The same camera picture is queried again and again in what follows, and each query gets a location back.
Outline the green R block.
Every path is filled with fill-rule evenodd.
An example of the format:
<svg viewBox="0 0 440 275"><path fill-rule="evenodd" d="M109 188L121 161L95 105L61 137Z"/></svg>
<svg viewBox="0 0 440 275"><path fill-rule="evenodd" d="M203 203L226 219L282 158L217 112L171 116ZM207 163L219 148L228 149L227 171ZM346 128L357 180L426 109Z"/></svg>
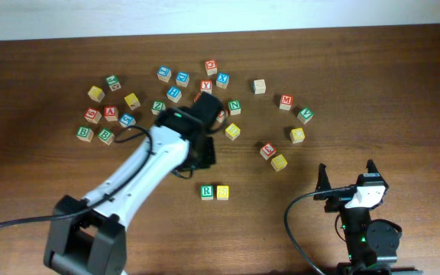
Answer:
<svg viewBox="0 0 440 275"><path fill-rule="evenodd" d="M213 200L214 189L212 185L201 185L200 188L201 200Z"/></svg>

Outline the yellow S block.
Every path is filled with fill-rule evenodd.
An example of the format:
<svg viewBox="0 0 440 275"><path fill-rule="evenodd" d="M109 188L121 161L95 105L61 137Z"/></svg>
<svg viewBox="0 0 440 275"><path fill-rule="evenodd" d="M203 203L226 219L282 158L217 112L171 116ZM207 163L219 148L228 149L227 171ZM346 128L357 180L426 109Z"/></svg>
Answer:
<svg viewBox="0 0 440 275"><path fill-rule="evenodd" d="M229 186L217 186L217 200L229 200Z"/></svg>

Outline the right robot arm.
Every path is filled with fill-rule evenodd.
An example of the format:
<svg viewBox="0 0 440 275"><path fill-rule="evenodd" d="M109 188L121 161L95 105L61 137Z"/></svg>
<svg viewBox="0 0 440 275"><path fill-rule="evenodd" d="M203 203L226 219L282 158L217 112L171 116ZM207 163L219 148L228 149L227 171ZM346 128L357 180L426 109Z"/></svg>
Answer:
<svg viewBox="0 0 440 275"><path fill-rule="evenodd" d="M414 267L392 268L403 230L394 222L371 218L370 211L383 203L389 186L372 160L366 168L356 183L333 189L326 165L319 165L314 199L325 201L325 212L338 213L348 250L349 261L339 263L337 273L422 274Z"/></svg>

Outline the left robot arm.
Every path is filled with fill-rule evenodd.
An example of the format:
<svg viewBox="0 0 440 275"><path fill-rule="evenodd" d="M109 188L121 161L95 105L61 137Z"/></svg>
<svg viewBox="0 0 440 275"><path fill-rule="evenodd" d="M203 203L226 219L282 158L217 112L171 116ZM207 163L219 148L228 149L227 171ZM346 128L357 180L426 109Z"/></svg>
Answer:
<svg viewBox="0 0 440 275"><path fill-rule="evenodd" d="M123 274L126 233L135 214L170 173L215 163L212 134L221 101L204 93L190 107L162 111L138 149L82 199L64 196L54 207L44 265L59 274Z"/></svg>

